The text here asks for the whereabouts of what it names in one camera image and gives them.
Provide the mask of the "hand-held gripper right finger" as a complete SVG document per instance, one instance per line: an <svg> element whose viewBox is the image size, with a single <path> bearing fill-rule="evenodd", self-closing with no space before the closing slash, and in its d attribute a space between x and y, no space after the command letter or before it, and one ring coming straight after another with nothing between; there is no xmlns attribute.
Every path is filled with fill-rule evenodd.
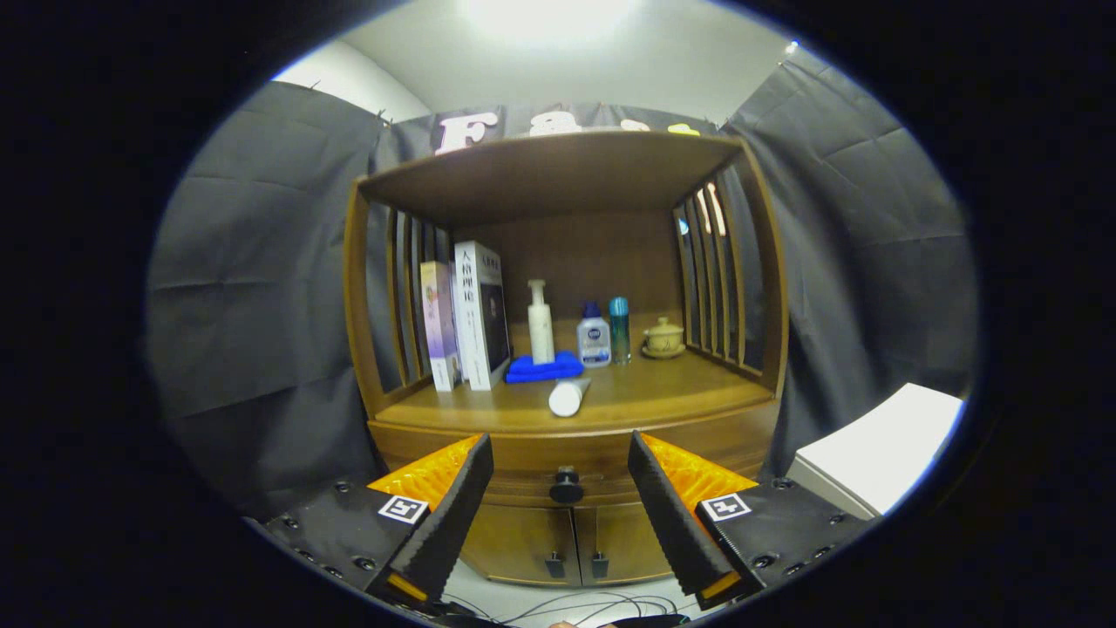
<svg viewBox="0 0 1116 628"><path fill-rule="evenodd" d="M751 481L652 434L631 434L627 468L682 592L705 611L799 579L872 528L800 482Z"/></svg>

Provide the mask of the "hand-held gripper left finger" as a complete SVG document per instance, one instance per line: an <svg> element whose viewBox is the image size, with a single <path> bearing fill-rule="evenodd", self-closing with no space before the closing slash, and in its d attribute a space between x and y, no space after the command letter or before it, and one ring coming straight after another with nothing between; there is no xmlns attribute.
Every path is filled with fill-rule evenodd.
<svg viewBox="0 0 1116 628"><path fill-rule="evenodd" d="M335 584L437 611L493 471L490 437L471 434L378 480L334 480L248 525Z"/></svg>

